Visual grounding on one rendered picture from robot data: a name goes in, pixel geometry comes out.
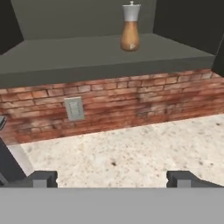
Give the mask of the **wooden shaker with grey top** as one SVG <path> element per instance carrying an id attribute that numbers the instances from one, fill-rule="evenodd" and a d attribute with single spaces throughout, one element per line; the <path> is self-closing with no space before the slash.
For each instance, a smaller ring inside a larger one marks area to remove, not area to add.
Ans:
<path id="1" fill-rule="evenodd" d="M 138 33 L 138 16 L 141 9 L 140 4 L 133 0 L 122 6 L 124 26 L 121 36 L 121 48 L 127 52 L 134 52 L 139 49 L 140 38 Z"/>

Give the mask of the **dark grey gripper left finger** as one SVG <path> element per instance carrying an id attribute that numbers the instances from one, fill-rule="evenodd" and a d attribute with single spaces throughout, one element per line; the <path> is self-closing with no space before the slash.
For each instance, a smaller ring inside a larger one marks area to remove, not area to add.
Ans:
<path id="1" fill-rule="evenodd" d="M 56 171 L 34 171 L 22 180 L 9 183 L 8 187 L 57 188 L 57 178 Z"/>

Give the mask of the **dark cabinet door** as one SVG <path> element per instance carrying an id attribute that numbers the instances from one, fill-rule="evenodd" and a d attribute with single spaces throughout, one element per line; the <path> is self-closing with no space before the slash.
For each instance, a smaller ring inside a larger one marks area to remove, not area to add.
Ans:
<path id="1" fill-rule="evenodd" d="M 0 0 L 0 55 L 23 41 L 11 0 Z"/>

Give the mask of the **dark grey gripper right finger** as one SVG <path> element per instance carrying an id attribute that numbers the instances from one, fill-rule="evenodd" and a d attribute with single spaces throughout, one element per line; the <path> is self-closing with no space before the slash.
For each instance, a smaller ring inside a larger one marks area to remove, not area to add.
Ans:
<path id="1" fill-rule="evenodd" d="M 198 178 L 190 171 L 168 171 L 166 173 L 167 187 L 193 188 L 193 187 L 220 187 L 213 182 Z"/>

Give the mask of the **grey wall socket plate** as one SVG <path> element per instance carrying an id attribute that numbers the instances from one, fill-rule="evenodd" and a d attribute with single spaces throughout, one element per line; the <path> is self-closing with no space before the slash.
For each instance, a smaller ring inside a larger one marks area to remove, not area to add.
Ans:
<path id="1" fill-rule="evenodd" d="M 84 109 L 81 97 L 71 97 L 64 99 L 67 117 L 69 121 L 84 120 Z"/>

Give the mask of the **dark grey open cabinet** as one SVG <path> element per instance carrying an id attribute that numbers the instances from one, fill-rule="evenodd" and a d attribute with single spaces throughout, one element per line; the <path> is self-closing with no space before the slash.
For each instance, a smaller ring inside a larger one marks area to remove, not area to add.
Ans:
<path id="1" fill-rule="evenodd" d="M 139 49 L 121 48 L 131 0 L 11 0 L 24 41 L 0 55 L 0 88 L 213 69 L 224 76 L 224 0 L 133 0 Z"/>

